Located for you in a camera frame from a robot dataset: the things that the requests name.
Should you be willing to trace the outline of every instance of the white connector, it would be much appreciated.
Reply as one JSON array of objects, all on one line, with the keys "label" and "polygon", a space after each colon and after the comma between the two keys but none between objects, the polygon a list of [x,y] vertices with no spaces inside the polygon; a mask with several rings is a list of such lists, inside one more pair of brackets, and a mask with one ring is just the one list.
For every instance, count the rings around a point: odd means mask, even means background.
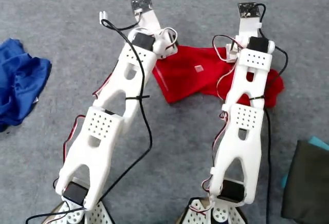
[{"label": "white connector", "polygon": [[108,13],[105,11],[99,12],[99,24],[102,25],[102,20],[108,20]]}]

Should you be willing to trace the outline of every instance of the white plastic part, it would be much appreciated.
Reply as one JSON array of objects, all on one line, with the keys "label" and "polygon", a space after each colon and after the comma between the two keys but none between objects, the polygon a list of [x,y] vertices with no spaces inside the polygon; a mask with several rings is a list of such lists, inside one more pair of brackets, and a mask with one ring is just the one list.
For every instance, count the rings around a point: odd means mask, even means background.
[{"label": "white plastic part", "polygon": [[[68,208],[68,206],[64,202],[58,212],[68,211],[69,209],[70,210],[74,209],[74,206],[71,206],[71,204],[69,204],[69,208]],[[111,218],[109,217],[109,214],[107,213],[106,208],[104,207],[102,202],[99,202],[96,205],[96,207],[91,211],[88,211],[88,212],[75,211],[72,213],[68,213],[63,218],[61,218],[59,220],[54,220],[50,223],[51,224],[67,224],[67,223],[79,224],[81,222],[84,214],[85,214],[84,224],[113,224],[111,221]],[[54,217],[54,219],[58,219],[62,216],[63,215],[57,215]]]},{"label": "white plastic part", "polygon": [[[100,21],[103,18],[107,18],[106,12],[100,12]],[[153,10],[141,15],[140,25],[150,31],[160,30],[158,19]],[[141,60],[145,76],[144,85],[146,85],[155,66],[157,55],[137,46],[134,46],[134,49]],[[174,53],[177,51],[177,48],[171,48],[169,51],[160,52],[159,50],[159,53],[161,55]],[[131,70],[136,73],[132,79],[128,79],[128,74]],[[139,107],[138,100],[128,99],[125,101],[123,116],[119,116],[111,112],[111,101],[120,92],[124,92],[126,97],[135,98],[139,96],[141,83],[142,69],[133,50],[128,43],[125,43],[116,68],[98,93],[98,98],[88,109],[81,131],[72,143],[66,156],[56,185],[56,192],[59,195],[63,194],[68,183],[73,180],[74,172],[80,166],[86,165],[89,168],[90,188],[84,199],[83,206],[88,211],[95,207],[110,171],[115,143],[119,135],[129,130]]]},{"label": "white plastic part", "polygon": [[[245,187],[243,202],[253,202],[261,161],[263,114],[262,109],[240,104],[232,105],[229,123],[216,154],[215,166],[211,170],[210,194],[220,195],[225,172],[237,158],[241,162],[244,175],[244,182],[241,182]],[[239,138],[239,129],[247,131],[245,140]]]},{"label": "white plastic part", "polygon": [[[103,132],[97,124],[103,124]],[[91,210],[97,203],[111,166],[112,152],[123,126],[123,118],[109,115],[99,107],[90,107],[80,133],[73,142],[60,170],[56,192],[60,195],[82,165],[89,168],[90,188],[84,207]]]},{"label": "white plastic part", "polygon": [[[264,94],[266,79],[270,70],[272,55],[251,49],[242,49],[234,71],[233,82],[227,93],[226,102],[222,105],[223,111],[229,111],[230,106],[236,103],[242,94],[250,98]],[[248,72],[253,72],[253,80],[246,78]],[[252,107],[263,109],[264,99],[250,100]]]},{"label": "white plastic part", "polygon": [[[199,199],[195,199],[191,202],[191,206],[198,209],[204,210],[201,201]],[[211,214],[214,220],[223,224],[245,224],[244,219],[237,211],[237,209],[233,206],[227,206],[227,204],[223,202],[217,202],[216,206],[204,214],[196,213],[190,209],[187,210],[187,213],[183,220],[182,224],[211,224]]]}]

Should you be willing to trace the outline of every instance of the white 3d-printed bracket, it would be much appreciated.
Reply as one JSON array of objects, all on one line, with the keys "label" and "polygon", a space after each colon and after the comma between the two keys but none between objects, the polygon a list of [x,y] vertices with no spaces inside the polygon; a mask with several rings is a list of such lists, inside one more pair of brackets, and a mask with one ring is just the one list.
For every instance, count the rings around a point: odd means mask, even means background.
[{"label": "white 3d-printed bracket", "polygon": [[[158,31],[160,25],[152,6],[148,4],[145,6],[144,2],[137,4],[137,6],[139,5],[146,9],[145,13],[140,14],[141,20],[139,25],[150,31]],[[104,12],[100,14],[100,18],[106,16]],[[155,66],[157,54],[141,47],[134,46],[134,48],[143,66],[144,84],[146,85]],[[170,47],[164,49],[161,55],[175,52],[177,52],[177,48]],[[128,73],[131,70],[136,73],[132,79],[128,79]],[[87,165],[89,168],[90,188],[84,199],[83,206],[88,211],[95,207],[110,171],[112,153],[118,136],[129,130],[139,106],[138,100],[128,99],[125,101],[123,116],[119,116],[111,112],[111,101],[120,92],[124,92],[126,97],[130,98],[139,96],[141,83],[142,69],[131,47],[128,43],[125,43],[116,68],[108,82],[101,89],[98,99],[88,109],[81,131],[72,143],[65,163],[60,170],[59,180],[56,185],[56,192],[59,195],[63,194],[64,189],[73,179],[74,172],[80,166]]]}]

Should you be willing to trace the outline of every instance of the hole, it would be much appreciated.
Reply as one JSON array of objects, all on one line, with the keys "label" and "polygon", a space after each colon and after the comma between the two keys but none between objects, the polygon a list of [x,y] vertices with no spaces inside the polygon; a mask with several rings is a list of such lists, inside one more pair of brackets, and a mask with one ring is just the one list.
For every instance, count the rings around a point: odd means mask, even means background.
[{"label": "hole", "polygon": [[133,64],[129,64],[126,68],[125,72],[123,73],[124,77],[128,80],[131,80],[135,77],[137,71],[134,68],[135,66]]},{"label": "hole", "polygon": [[248,72],[246,78],[247,78],[247,81],[248,82],[252,82],[253,81],[253,78],[254,78],[253,72]]},{"label": "hole", "polygon": [[94,147],[94,148],[97,148],[99,146],[99,144],[101,143],[101,140],[98,139],[98,138],[95,138],[95,137],[91,137],[89,140],[88,140],[88,144],[91,146],[91,147]]},{"label": "hole", "polygon": [[238,135],[239,135],[239,138],[241,140],[246,140],[246,138],[247,138],[247,130],[240,128],[239,129],[239,132],[238,132]]}]

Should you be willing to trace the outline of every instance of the red wire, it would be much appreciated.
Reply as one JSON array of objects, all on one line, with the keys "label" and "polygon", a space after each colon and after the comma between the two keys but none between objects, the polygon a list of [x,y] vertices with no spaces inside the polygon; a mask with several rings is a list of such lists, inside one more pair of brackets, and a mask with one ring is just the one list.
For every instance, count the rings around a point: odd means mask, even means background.
[{"label": "red wire", "polygon": [[68,138],[66,139],[66,141],[63,143],[63,164],[66,160],[66,147],[67,147],[67,143],[72,139],[73,135],[74,135],[74,132],[76,131],[77,129],[77,126],[78,126],[78,119],[79,118],[85,118],[86,115],[78,115],[76,116],[76,119],[74,121],[74,125],[72,127],[72,130],[70,132],[70,134],[68,135]]},{"label": "red wire", "polygon": [[93,96],[96,96],[96,99],[98,99],[98,92],[102,90],[102,88],[105,86],[105,84],[108,83],[108,80],[109,78],[111,77],[112,75],[112,72],[107,76],[107,78],[105,79],[104,83],[97,89],[93,92]]}]

